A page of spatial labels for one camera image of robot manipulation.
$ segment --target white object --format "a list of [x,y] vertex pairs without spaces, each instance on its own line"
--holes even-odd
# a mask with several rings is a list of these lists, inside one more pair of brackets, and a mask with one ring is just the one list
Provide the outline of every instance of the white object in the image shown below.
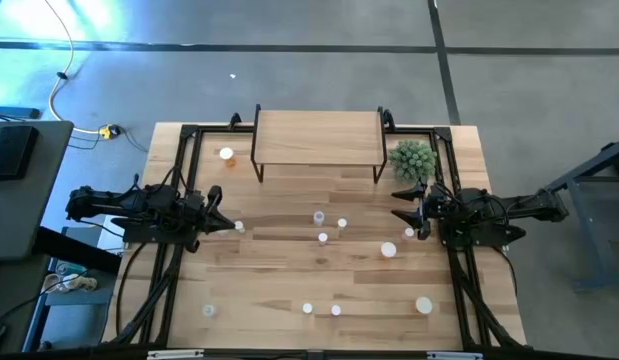
[[42,289],[46,290],[47,294],[52,292],[68,292],[69,289],[62,284],[62,277],[58,274],[49,274],[45,276],[45,281],[42,283]]
[[431,310],[433,310],[433,304],[428,297],[421,296],[416,299],[416,309],[421,314],[429,315],[431,314]]
[[160,350],[149,351],[147,359],[167,360],[167,359],[201,359],[205,357],[205,349],[189,350]]
[[331,315],[339,316],[341,312],[342,312],[342,310],[340,309],[340,306],[334,305],[334,306],[331,307]]
[[222,160],[231,160],[233,157],[233,150],[231,148],[222,148],[220,150],[220,158]]
[[[107,215],[105,216],[105,221],[102,223],[102,225],[107,229],[115,232],[116,234],[124,235],[125,230],[111,222],[111,220],[119,217],[121,216]],[[111,249],[108,250],[111,253],[118,253],[124,251],[124,249],[127,248],[127,244],[128,243],[122,242],[122,238],[120,236],[113,235],[110,232],[104,230],[100,232],[100,237],[98,238],[98,248]]]
[[205,305],[202,308],[202,314],[206,318],[212,318],[218,315],[218,309],[213,305]]
[[236,221],[235,225],[236,225],[237,232],[241,234],[245,233],[245,225],[242,223],[242,221]]
[[347,219],[342,218],[338,220],[338,230],[342,231],[347,227]]
[[305,314],[311,314],[313,312],[313,306],[309,303],[302,305],[302,312]]
[[412,228],[406,228],[405,233],[402,235],[402,238],[405,240],[410,240],[415,235],[415,231]]
[[98,287],[98,280],[79,276],[78,274],[67,275],[62,281],[63,285],[69,290],[85,289],[86,291],[94,291]]
[[325,213],[322,211],[316,211],[313,213],[313,223],[322,226],[322,223],[325,221]]
[[382,243],[382,246],[380,246],[380,252],[382,252],[382,255],[385,257],[394,257],[397,252],[396,245],[390,242]]
[[329,239],[329,235],[327,235],[326,233],[320,233],[318,235],[318,241],[320,241],[320,245],[327,244],[327,239]]

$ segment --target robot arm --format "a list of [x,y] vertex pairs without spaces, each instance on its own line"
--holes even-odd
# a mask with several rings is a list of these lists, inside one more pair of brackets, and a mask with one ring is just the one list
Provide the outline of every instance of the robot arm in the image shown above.
[[456,247],[508,245],[526,234],[522,228],[509,224],[509,220],[533,217],[558,222],[568,215],[560,197],[544,189],[533,195],[509,198],[474,188],[462,189],[454,196],[441,184],[434,184],[425,197],[426,190],[426,179],[421,179],[413,188],[393,193],[399,199],[420,199],[420,205],[415,212],[391,212],[418,229],[420,240],[431,233],[429,219],[439,220],[441,240]]
[[190,252],[198,249],[199,232],[234,229],[234,223],[218,211],[219,186],[212,186],[206,199],[200,191],[187,191],[181,197],[177,189],[164,183],[141,189],[137,179],[124,193],[95,191],[89,186],[72,191],[67,219],[80,222],[101,214],[122,216],[112,222],[125,229],[125,242],[183,244]]

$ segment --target potted plant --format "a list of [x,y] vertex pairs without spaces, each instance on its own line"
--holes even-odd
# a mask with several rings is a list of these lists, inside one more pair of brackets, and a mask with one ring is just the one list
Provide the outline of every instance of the potted plant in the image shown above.
[[389,151],[389,162],[398,181],[413,184],[421,177],[428,178],[435,174],[437,156],[423,142],[402,140],[394,150]]

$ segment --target wood grain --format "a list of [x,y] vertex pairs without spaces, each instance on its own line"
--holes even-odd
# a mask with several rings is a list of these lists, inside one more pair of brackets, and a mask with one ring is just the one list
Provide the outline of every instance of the wood grain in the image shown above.
[[261,111],[258,164],[380,165],[380,117],[375,111]]
[[[173,164],[180,125],[159,123],[144,172],[144,183],[158,183]],[[489,179],[475,127],[451,127],[460,179],[464,187],[489,189]],[[388,136],[388,148],[403,138]],[[245,234],[201,236],[196,254],[185,253],[169,337],[170,347],[427,350],[461,347],[446,251],[436,225],[426,241],[404,241],[405,224],[390,209],[413,208],[392,198],[404,186],[392,169],[373,184],[371,169],[308,165],[267,166],[259,184],[249,162],[249,134],[205,134],[196,189],[221,185],[220,210],[244,222]],[[222,147],[236,153],[227,168]],[[191,154],[187,149],[186,158]],[[443,170],[448,177],[448,165]],[[323,228],[312,214],[326,214]],[[336,221],[347,218],[342,232]],[[317,233],[329,234],[319,246]],[[398,252],[385,259],[380,244],[392,241]],[[121,267],[126,266],[133,247]],[[122,320],[136,313],[147,295],[156,246],[147,245],[130,271],[122,302]],[[524,342],[507,263],[491,249],[476,249],[483,296],[503,326]],[[433,313],[417,313],[414,301],[428,296]],[[114,336],[115,301],[109,310],[105,340]],[[312,303],[314,314],[302,313]],[[202,315],[205,304],[219,309],[216,318]],[[329,315],[332,305],[340,317]],[[468,310],[474,338],[475,315]],[[156,315],[154,329],[159,326]]]

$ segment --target yellow connector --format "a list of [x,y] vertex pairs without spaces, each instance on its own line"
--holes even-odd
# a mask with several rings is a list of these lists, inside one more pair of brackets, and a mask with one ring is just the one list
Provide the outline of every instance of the yellow connector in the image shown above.
[[120,126],[109,124],[104,128],[100,129],[99,133],[104,140],[112,140],[118,137],[118,135],[120,135],[120,130]]

